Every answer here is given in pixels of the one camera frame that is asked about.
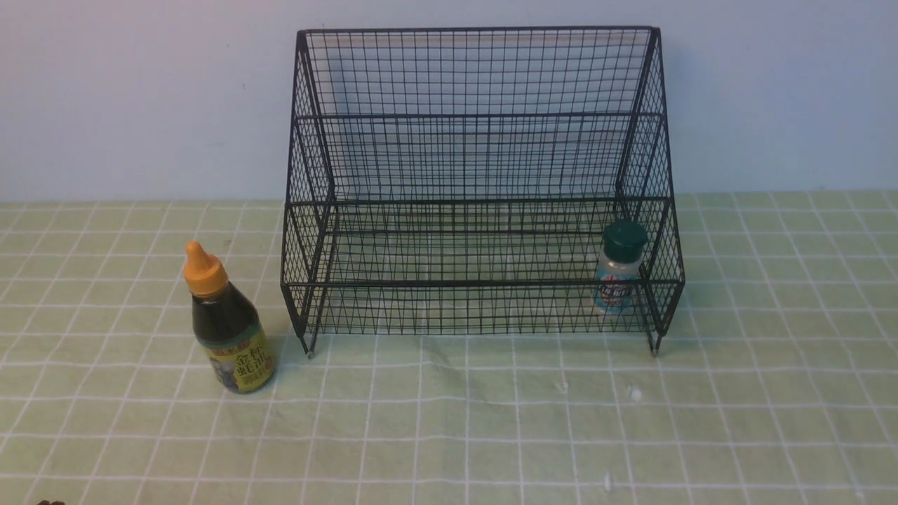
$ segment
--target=metal wire mesh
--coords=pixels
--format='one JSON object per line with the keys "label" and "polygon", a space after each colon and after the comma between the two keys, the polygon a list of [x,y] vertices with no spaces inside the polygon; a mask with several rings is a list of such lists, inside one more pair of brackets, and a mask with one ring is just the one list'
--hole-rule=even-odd
{"label": "metal wire mesh", "polygon": [[[301,31],[296,55],[282,286],[307,352],[322,331],[657,349],[684,282],[657,29]],[[619,218],[650,241],[634,306],[606,315]]]}

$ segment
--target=white wall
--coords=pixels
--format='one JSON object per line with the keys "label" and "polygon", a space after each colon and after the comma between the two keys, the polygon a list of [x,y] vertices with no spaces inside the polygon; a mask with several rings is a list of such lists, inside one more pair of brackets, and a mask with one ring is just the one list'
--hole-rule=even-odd
{"label": "white wall", "polygon": [[678,191],[898,188],[894,0],[0,6],[0,200],[282,198],[295,31],[654,24]]}

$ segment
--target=orange bottle cap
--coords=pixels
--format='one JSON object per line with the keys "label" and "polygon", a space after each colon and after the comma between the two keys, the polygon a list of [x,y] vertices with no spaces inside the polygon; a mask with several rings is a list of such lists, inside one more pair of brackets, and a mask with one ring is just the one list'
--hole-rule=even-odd
{"label": "orange bottle cap", "polygon": [[227,286],[227,272],[221,260],[203,250],[199,242],[187,243],[187,264],[184,265],[184,280],[190,292],[198,297],[207,297]]}

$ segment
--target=rack leg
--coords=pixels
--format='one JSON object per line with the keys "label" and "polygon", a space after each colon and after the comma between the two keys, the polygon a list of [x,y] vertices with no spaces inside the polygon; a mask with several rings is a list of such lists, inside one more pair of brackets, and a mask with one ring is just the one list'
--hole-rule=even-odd
{"label": "rack leg", "polygon": [[652,358],[657,358],[658,350],[661,349],[661,336],[653,338],[652,332],[647,332],[646,336],[648,338],[648,349],[652,352]]}

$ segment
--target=dark sauce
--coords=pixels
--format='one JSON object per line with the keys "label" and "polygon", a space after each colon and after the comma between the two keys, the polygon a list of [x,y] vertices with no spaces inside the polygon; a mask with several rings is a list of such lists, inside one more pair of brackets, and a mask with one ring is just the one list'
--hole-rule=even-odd
{"label": "dark sauce", "polygon": [[[193,332],[199,343],[207,349],[230,347],[248,343],[252,335],[261,332],[259,312],[252,302],[230,282],[218,293],[209,297],[193,295]],[[251,393],[262,388],[274,376],[273,370],[264,382],[251,390],[241,390],[234,373],[220,369],[219,361],[210,356],[218,381],[229,391],[238,394]]]}

